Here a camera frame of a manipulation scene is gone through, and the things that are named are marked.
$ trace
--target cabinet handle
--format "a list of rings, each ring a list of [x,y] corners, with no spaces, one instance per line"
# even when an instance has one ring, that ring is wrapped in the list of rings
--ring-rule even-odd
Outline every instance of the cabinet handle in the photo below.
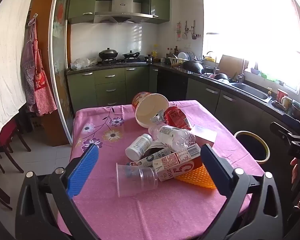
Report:
[[[234,102],[235,101],[235,99],[233,99],[233,98],[230,98],[230,97],[227,97],[226,95],[222,95],[223,96],[223,98],[225,98],[225,99],[227,99],[227,100],[229,100],[229,101],[232,101],[232,102]]]
[[[212,94],[217,94],[217,93],[218,93],[218,91],[214,91],[214,90],[211,90],[211,89],[209,89],[209,88],[206,88],[206,90],[207,90],[208,92],[212,93]]]

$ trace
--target instant noodle bucket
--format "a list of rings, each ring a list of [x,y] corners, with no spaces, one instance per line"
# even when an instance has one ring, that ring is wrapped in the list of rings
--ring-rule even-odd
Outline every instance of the instant noodle bucket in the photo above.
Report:
[[[169,101],[161,94],[140,92],[133,98],[132,107],[135,110],[137,123],[144,128],[149,128],[150,119],[160,110],[165,111],[169,107]]]

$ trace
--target orange mesh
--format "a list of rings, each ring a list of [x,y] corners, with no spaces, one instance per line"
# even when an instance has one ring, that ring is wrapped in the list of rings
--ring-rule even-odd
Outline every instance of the orange mesh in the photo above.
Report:
[[[176,179],[188,182],[200,187],[207,187],[207,188],[216,188],[214,185],[206,167],[202,165],[201,167],[182,174],[180,176],[176,176]]]

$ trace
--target crumpled red packaging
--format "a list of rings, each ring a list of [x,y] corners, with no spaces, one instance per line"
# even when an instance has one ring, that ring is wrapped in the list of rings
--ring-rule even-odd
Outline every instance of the crumpled red packaging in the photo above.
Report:
[[[174,127],[187,130],[192,129],[192,125],[186,117],[186,114],[176,106],[170,106],[166,111],[164,111],[164,120],[168,125]]]

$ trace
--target cutting board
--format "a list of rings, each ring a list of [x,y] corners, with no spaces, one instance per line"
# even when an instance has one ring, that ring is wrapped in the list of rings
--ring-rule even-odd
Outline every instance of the cutting board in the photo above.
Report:
[[[220,69],[219,73],[226,74],[228,78],[236,79],[236,76],[240,75],[242,58],[222,55],[218,68]]]

